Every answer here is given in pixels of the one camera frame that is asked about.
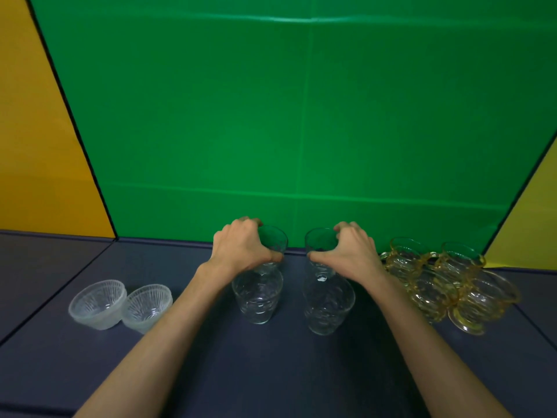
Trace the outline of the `clear patterned glass tumbler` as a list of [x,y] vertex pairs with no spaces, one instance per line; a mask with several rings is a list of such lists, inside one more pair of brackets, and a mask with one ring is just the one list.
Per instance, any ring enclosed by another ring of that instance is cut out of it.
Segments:
[[250,270],[237,275],[231,287],[246,320],[266,324],[280,300],[283,276],[278,267]]
[[306,277],[303,281],[303,296],[308,327],[319,336],[333,334],[356,301],[352,285],[339,274]]

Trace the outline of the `person's right forearm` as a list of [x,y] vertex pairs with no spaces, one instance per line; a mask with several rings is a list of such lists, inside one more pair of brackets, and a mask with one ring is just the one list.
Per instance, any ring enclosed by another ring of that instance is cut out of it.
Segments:
[[513,418],[426,321],[391,275],[369,274],[363,286],[379,306],[431,418]]

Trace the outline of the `clear tall drinking glass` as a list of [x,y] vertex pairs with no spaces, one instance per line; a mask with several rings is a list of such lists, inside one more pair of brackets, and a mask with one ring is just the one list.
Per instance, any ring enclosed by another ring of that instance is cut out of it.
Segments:
[[319,227],[310,230],[305,235],[305,250],[306,256],[309,261],[309,271],[313,278],[318,282],[325,282],[332,276],[335,271],[320,262],[315,262],[309,259],[310,252],[326,252],[331,251],[338,245],[337,233],[330,228]]
[[[288,236],[285,232],[275,226],[265,224],[262,225],[258,228],[258,235],[261,244],[271,251],[284,254],[288,247]],[[269,274],[278,269],[279,264],[279,262],[267,262],[254,269],[254,271],[259,275]]]

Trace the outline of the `person's left forearm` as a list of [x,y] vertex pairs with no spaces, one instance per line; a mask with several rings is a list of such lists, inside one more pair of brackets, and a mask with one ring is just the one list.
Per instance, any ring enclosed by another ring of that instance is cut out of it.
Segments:
[[209,260],[73,418],[158,418],[209,310],[241,268]]

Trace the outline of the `amber glass footed cup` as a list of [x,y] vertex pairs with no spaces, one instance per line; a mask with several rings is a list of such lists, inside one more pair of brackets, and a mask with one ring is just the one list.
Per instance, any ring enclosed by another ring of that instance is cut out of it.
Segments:
[[430,324],[441,322],[458,301],[458,288],[445,274],[429,266],[410,282],[407,293]]
[[384,269],[407,289],[422,273],[428,260],[436,255],[425,244],[408,237],[391,239],[389,247],[390,251],[380,254],[380,261]]
[[433,268],[444,275],[457,288],[463,287],[485,266],[484,255],[468,245],[448,241],[436,253]]
[[483,269],[459,289],[456,304],[448,317],[463,332],[482,336],[486,323],[503,317],[506,310],[521,301],[518,287],[502,275]]

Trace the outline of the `clear ribbed glass bowl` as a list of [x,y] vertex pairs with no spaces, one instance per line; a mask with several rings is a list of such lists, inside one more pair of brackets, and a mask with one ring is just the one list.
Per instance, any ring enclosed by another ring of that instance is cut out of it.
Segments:
[[147,333],[173,304],[171,289],[151,284],[129,294],[122,306],[122,323],[141,334]]
[[123,282],[104,280],[80,291],[70,302],[68,314],[74,322],[95,330],[107,330],[122,319],[128,294]]

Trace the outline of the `person's left hand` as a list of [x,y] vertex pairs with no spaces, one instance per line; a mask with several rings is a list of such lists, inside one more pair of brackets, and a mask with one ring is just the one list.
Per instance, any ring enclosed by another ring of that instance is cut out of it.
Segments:
[[267,248],[261,244],[258,218],[241,217],[225,225],[213,237],[212,255],[208,263],[222,272],[231,281],[238,274],[255,269],[256,248]]

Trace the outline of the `person's right hand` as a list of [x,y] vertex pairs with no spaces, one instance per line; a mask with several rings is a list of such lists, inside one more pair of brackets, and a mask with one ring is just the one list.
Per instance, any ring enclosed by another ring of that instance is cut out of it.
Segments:
[[334,231],[338,237],[335,261],[321,263],[371,290],[386,273],[374,240],[356,222],[340,222]]

